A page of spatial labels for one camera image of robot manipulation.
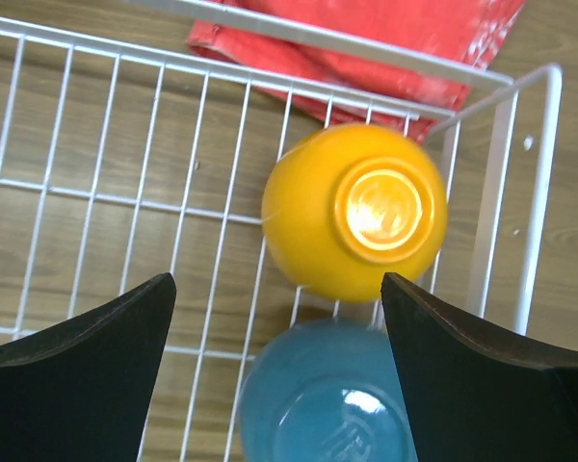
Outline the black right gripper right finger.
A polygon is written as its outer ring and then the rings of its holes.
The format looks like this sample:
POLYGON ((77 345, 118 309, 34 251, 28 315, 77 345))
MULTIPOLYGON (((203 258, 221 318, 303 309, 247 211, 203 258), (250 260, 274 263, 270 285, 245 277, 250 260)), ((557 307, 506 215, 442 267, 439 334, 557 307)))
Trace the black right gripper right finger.
POLYGON ((472 315, 397 273, 387 334, 421 461, 578 461, 578 351, 472 315))

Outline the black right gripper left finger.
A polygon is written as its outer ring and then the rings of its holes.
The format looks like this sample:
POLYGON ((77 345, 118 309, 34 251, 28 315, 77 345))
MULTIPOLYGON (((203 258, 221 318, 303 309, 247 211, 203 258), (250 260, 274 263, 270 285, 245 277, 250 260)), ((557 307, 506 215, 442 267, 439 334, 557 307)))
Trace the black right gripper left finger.
POLYGON ((169 273, 0 345, 0 461, 134 461, 176 298, 169 273))

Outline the blue bowl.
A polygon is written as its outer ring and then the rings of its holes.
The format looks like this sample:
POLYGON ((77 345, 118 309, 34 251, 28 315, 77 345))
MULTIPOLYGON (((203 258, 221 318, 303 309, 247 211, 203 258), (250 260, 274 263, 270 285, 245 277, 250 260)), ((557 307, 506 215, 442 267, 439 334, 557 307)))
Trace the blue bowl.
POLYGON ((238 425, 257 461, 414 461, 388 337, 358 321, 297 323, 255 357, 238 425))

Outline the yellow orange bowl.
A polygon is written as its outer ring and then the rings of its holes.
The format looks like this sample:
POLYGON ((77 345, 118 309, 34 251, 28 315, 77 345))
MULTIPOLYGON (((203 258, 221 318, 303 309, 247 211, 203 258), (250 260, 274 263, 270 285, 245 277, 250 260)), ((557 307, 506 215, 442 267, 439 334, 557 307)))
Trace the yellow orange bowl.
POLYGON ((388 272, 415 281, 448 223, 446 189, 428 153, 401 132, 345 123, 313 133, 273 168, 262 195, 268 249, 314 295, 362 303, 388 272))

